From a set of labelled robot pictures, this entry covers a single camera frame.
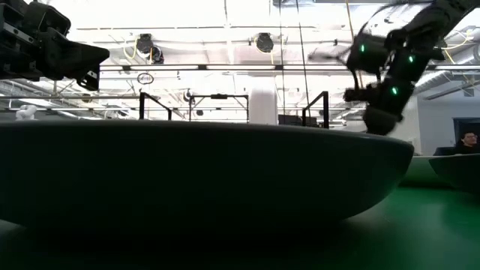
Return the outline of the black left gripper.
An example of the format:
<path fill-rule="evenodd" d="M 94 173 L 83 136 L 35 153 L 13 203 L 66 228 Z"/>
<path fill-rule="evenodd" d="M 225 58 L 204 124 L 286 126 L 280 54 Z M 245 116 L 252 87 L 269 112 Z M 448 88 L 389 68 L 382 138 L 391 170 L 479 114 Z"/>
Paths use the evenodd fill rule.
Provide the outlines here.
<path fill-rule="evenodd" d="M 1 79 L 68 77 L 88 91 L 97 91 L 100 63 L 110 51 L 68 40 L 64 35 L 70 28 L 71 21 L 51 5 L 1 0 Z"/>

